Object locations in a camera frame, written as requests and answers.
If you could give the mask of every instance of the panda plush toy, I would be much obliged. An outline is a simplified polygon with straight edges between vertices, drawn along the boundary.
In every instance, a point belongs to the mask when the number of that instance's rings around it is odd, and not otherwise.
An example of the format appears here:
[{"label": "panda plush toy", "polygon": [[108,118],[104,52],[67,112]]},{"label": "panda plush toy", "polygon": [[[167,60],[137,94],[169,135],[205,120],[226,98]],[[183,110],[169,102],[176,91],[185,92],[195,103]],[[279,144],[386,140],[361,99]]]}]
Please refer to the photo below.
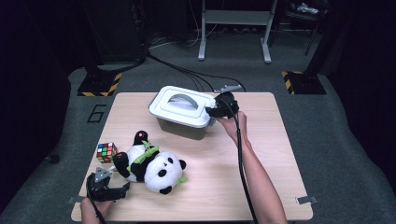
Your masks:
[{"label": "panda plush toy", "polygon": [[187,163],[172,152],[160,152],[158,146],[152,146],[145,131],[137,132],[132,147],[117,153],[113,162],[127,180],[144,182],[148,189],[161,194],[168,194],[187,181],[183,176]]}]

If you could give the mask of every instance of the power cord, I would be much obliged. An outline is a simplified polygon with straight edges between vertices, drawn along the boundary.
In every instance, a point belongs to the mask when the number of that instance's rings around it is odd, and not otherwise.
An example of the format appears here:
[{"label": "power cord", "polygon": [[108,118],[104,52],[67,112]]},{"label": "power cord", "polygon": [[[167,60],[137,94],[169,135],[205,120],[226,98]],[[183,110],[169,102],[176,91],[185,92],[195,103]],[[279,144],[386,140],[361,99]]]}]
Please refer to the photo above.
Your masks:
[{"label": "power cord", "polygon": [[241,85],[241,87],[244,89],[244,91],[247,91],[246,88],[245,88],[245,86],[244,86],[240,81],[238,81],[238,80],[235,79],[235,78],[211,76],[211,75],[208,75],[208,74],[198,73],[198,72],[194,72],[194,71],[191,71],[191,70],[189,70],[189,69],[186,69],[186,68],[178,67],[178,66],[176,66],[176,65],[174,65],[174,64],[167,63],[167,62],[165,62],[165,61],[163,61],[163,60],[161,60],[161,59],[158,59],[157,57],[153,56],[149,51],[148,51],[147,56],[148,56],[150,59],[152,59],[152,60],[154,60],[154,61],[156,61],[156,62],[158,62],[158,63],[162,63],[162,64],[165,64],[166,66],[169,66],[169,67],[171,67],[171,68],[173,68],[173,69],[176,69],[178,72],[183,73],[184,75],[190,77],[191,79],[195,79],[196,81],[198,81],[198,79],[201,79],[204,83],[206,83],[206,85],[208,85],[208,86],[210,87],[210,89],[211,89],[212,91],[214,91],[214,89],[213,89],[213,87],[210,85],[210,83],[207,82],[205,79],[203,79],[203,78],[200,77],[200,76],[203,76],[203,77],[213,77],[213,78],[224,78],[224,79],[229,79],[229,80],[232,80],[232,81],[237,82],[239,85]]},{"label": "power cord", "polygon": [[96,216],[97,216],[97,217],[99,218],[99,220],[100,220],[100,223],[101,223],[101,224],[106,224],[105,218],[103,217],[103,215],[102,215],[102,213],[99,211],[99,209],[96,207],[95,200],[92,198],[92,196],[91,196],[91,194],[90,194],[90,190],[88,189],[88,187],[89,187],[88,184],[92,181],[92,179],[93,179],[93,175],[89,176],[88,179],[87,179],[87,181],[86,181],[86,184],[85,184],[85,188],[87,189],[88,199],[90,199],[90,202],[91,202],[91,204],[92,204],[92,206],[93,206],[93,209],[95,210]]},{"label": "power cord", "polygon": [[247,204],[248,207],[250,209],[250,213],[253,216],[253,221],[255,224],[259,223],[257,218],[256,218],[256,214],[254,212],[254,208],[253,208],[253,204],[251,202],[250,199],[250,194],[248,192],[248,185],[247,185],[247,181],[245,179],[245,172],[244,172],[244,168],[243,168],[243,162],[242,162],[242,137],[241,137],[241,130],[239,129],[239,119],[238,117],[235,115],[235,113],[233,112],[233,109],[229,106],[229,104],[219,98],[225,105],[227,105],[227,107],[229,108],[230,112],[233,114],[233,119],[235,120],[235,125],[236,125],[236,136],[237,136],[237,148],[238,148],[238,167],[239,167],[239,174],[241,175],[241,180],[242,180],[242,185],[244,187],[244,191],[245,191],[245,195],[247,197]]}]

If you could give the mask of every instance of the human hand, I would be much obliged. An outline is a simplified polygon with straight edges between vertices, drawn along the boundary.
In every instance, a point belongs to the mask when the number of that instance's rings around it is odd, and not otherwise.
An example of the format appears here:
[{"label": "human hand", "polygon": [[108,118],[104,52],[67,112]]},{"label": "human hand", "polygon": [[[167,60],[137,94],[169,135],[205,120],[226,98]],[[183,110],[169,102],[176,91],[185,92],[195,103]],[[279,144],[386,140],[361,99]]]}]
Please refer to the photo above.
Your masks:
[{"label": "human hand", "polygon": [[[236,114],[236,118],[239,123],[239,130],[241,132],[242,140],[243,141],[248,140],[248,128],[247,128],[248,117],[243,111],[239,111]],[[235,119],[216,118],[216,120],[222,124],[226,133],[233,139],[235,143],[237,143],[238,137],[237,137],[237,128],[235,124]]]},{"label": "human hand", "polygon": [[[107,216],[113,201],[94,202],[97,209],[102,213],[103,218]],[[84,198],[79,205],[81,209],[81,220],[84,224],[100,223],[89,198]]]}]

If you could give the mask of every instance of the container lid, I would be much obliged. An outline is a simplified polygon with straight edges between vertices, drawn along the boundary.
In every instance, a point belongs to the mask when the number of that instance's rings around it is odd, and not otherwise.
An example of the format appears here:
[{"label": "container lid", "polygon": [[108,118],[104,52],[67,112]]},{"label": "container lid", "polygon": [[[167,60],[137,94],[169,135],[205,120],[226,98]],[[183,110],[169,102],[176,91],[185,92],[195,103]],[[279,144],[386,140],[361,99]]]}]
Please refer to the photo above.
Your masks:
[{"label": "container lid", "polygon": [[216,101],[213,96],[180,87],[166,86],[155,96],[148,109],[159,119],[194,128],[203,128],[210,117],[205,107],[213,108]]}]

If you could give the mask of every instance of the metal stand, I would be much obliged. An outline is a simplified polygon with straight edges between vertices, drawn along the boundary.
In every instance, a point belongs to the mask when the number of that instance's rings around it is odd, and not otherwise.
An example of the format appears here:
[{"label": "metal stand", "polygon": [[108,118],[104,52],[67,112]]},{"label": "metal stand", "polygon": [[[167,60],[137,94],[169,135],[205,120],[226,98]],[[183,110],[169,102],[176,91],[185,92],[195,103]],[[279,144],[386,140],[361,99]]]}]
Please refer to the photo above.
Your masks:
[{"label": "metal stand", "polygon": [[271,63],[268,49],[268,36],[275,15],[277,0],[274,0],[271,11],[235,11],[235,10],[206,10],[205,0],[202,0],[202,32],[201,45],[198,53],[198,61],[205,59],[206,49],[206,24],[243,24],[243,25],[265,25],[265,35],[260,38],[262,54],[265,63]]}]

